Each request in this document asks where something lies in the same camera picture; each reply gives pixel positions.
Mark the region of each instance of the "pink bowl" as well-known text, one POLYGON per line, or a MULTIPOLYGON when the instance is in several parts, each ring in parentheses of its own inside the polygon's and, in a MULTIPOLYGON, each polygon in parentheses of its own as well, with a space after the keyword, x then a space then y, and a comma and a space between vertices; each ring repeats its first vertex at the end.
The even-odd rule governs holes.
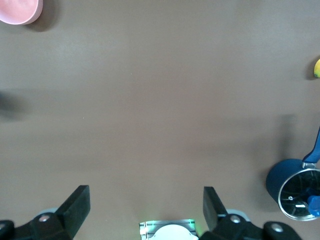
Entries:
POLYGON ((0 0, 0 20, 12 25, 34 22, 41 14, 43 0, 0 0))

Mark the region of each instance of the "blue cup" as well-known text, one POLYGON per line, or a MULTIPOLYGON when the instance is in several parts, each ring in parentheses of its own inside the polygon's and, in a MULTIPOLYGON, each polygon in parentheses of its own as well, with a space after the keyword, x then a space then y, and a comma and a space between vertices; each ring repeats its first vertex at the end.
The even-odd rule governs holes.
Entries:
POLYGON ((286 159, 266 177, 266 189, 289 218, 310 221, 320 217, 320 129, 313 150, 303 160, 286 159))

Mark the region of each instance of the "screw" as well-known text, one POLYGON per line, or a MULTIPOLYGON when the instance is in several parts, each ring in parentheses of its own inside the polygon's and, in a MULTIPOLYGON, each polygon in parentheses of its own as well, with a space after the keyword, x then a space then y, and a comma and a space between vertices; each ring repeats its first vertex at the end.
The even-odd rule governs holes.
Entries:
POLYGON ((235 224, 238 224, 238 223, 241 222, 240 218, 239 218, 238 216, 236 216, 236 215, 232 215, 232 216, 230 217, 230 220, 231 220, 232 222, 234 222, 235 224))
POLYGON ((275 230, 277 233, 282 233, 284 229, 278 223, 272 223, 271 228, 275 230))
POLYGON ((39 218, 39 222, 45 222, 47 221, 48 219, 50 218, 49 215, 42 215, 40 218, 39 218))

